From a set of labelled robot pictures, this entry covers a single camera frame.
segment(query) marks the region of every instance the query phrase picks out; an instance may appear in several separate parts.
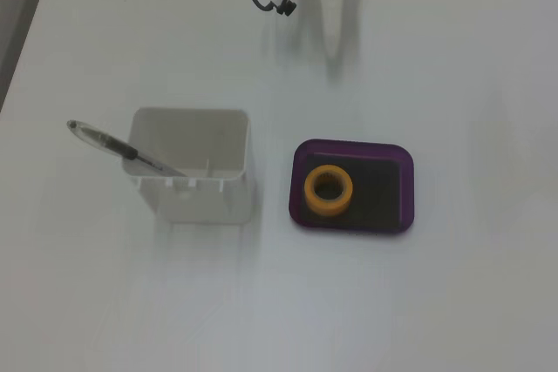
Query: white surface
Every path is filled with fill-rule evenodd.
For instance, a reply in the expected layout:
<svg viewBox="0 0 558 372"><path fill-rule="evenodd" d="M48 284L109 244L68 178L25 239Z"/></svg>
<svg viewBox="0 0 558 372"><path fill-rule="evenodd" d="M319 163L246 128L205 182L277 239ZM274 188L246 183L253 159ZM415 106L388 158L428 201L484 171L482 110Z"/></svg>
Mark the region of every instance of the white surface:
<svg viewBox="0 0 558 372"><path fill-rule="evenodd" d="M342 62L315 3L42 0L0 113L0 369L554 371L558 3L360 0ZM244 108L260 216L153 226L118 162L142 106ZM391 142L398 240L305 233L292 154Z"/></svg>
<svg viewBox="0 0 558 372"><path fill-rule="evenodd" d="M156 217L172 223L246 224L255 198L248 115L238 110L142 108L129 144L178 169L168 178L122 159Z"/></svg>

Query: purple tray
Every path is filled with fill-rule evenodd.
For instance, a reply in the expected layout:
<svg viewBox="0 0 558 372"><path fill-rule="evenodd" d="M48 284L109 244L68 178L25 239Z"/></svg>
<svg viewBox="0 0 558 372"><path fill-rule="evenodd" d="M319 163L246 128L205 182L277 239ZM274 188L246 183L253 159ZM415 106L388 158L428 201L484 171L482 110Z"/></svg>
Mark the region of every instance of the purple tray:
<svg viewBox="0 0 558 372"><path fill-rule="evenodd" d="M362 226L324 225L303 216L303 185L308 174L308 159L332 160L357 159L373 161L390 161L398 168L398 225L388 229L378 229ZM289 212L291 218L299 225L308 228L334 228L346 230L361 230L373 233L402 233L414 221L414 164L411 154L398 145L356 143L350 141L335 141L328 139L311 139L302 143L295 152L293 173L290 183Z"/></svg>

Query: tape roll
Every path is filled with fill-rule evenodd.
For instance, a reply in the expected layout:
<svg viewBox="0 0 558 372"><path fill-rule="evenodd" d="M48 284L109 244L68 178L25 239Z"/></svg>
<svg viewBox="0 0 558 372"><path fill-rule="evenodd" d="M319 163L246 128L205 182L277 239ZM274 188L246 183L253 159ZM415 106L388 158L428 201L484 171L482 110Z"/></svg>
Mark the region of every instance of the tape roll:
<svg viewBox="0 0 558 372"><path fill-rule="evenodd" d="M319 166L304 181L304 198L313 213L334 217L349 207L352 180L341 167Z"/></svg>

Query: pen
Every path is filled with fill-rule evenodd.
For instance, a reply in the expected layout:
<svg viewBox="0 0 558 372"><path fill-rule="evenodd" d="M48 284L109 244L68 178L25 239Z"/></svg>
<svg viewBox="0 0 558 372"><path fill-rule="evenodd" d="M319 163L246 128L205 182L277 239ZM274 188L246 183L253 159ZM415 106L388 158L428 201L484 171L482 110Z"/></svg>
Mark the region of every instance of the pen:
<svg viewBox="0 0 558 372"><path fill-rule="evenodd" d="M67 125L76 137L87 144L98 148L99 150L116 154L117 156L130 160L139 166L146 167L160 176L186 176L184 173L179 172L178 170L161 163L143 152L136 150L124 141L116 139L112 135L102 132L84 122L72 120L68 121Z"/></svg>

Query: pen holder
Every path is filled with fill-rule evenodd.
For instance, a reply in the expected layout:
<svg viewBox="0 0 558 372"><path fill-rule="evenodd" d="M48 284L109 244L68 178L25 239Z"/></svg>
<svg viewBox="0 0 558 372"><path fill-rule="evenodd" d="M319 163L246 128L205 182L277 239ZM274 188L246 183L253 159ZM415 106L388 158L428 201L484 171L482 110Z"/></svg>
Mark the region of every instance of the pen holder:
<svg viewBox="0 0 558 372"><path fill-rule="evenodd" d="M122 160L122 168L161 218L173 223L244 224L255 178L248 116L243 111L141 108L130 145L183 172L161 177Z"/></svg>

